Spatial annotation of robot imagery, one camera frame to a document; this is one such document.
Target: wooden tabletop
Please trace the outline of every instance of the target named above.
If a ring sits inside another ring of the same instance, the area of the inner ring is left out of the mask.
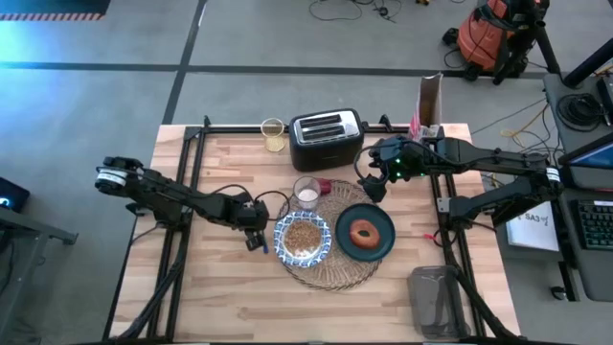
[[[465,124],[444,128],[447,136],[470,140]],[[184,129],[184,126],[160,127],[152,169],[167,177],[176,176]],[[380,137],[380,134],[367,135],[365,145]],[[268,190],[291,195],[293,183],[301,173],[291,165],[288,146],[278,153],[268,152],[262,137],[255,134],[208,134],[206,138],[199,191],[210,192],[238,183],[254,196]],[[192,171],[193,151],[186,183]],[[364,174],[368,171],[366,165],[367,159],[361,159],[359,166]],[[351,182],[357,179],[350,166],[313,175]],[[484,191],[478,172],[456,175],[455,181],[460,196],[475,196]],[[441,185],[445,190],[443,178]],[[268,255],[261,251],[248,252],[240,232],[195,217],[174,340],[423,340],[413,326],[406,279],[415,267],[444,265],[441,249],[423,236],[433,234],[438,228],[430,180],[414,178],[409,182],[390,183],[387,187],[388,194],[379,206],[394,221],[396,243],[370,280],[347,291],[327,292],[304,287],[289,276],[274,252]],[[271,215],[276,215],[283,200],[280,196],[268,195],[265,202]],[[487,217],[477,220],[491,224]],[[153,218],[139,219],[135,236],[153,225]],[[272,243],[273,226],[271,221],[266,228],[269,243]],[[151,296],[164,231],[156,230],[132,245],[111,336],[123,332]],[[466,236],[479,292],[505,326],[519,334],[495,234],[473,227],[466,231]],[[463,306],[466,322],[472,326],[465,296]],[[165,326],[166,315],[162,312],[159,329]]]

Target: dark green plate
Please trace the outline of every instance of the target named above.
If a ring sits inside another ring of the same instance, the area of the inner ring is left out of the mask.
[[[381,240],[374,249],[362,249],[352,243],[350,226],[354,220],[365,219],[379,232]],[[355,204],[341,213],[336,221],[336,243],[345,254],[360,262],[375,262],[386,256],[394,246],[396,230],[390,216],[372,204]]]

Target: blue and white bowl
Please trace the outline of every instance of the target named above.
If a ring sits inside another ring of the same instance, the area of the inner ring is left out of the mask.
[[[309,221],[319,228],[322,240],[319,247],[311,255],[306,257],[295,257],[288,252],[284,245],[285,232],[289,225],[294,221]],[[296,211],[288,214],[279,220],[275,225],[273,233],[275,252],[281,261],[286,265],[296,265],[300,267],[312,267],[321,263],[329,253],[332,245],[332,234],[325,220],[310,211]]]

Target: glass of milk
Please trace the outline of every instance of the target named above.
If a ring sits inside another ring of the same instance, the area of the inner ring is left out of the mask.
[[[305,210],[313,210],[317,207],[317,201],[321,193],[319,182],[314,177],[300,177],[294,183],[294,195],[298,198],[300,207]]]

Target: bowl of cereal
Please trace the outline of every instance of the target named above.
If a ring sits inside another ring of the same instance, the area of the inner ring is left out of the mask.
[[[286,265],[311,267],[329,253],[332,234],[326,221],[310,211],[288,214],[275,225],[275,252]]]

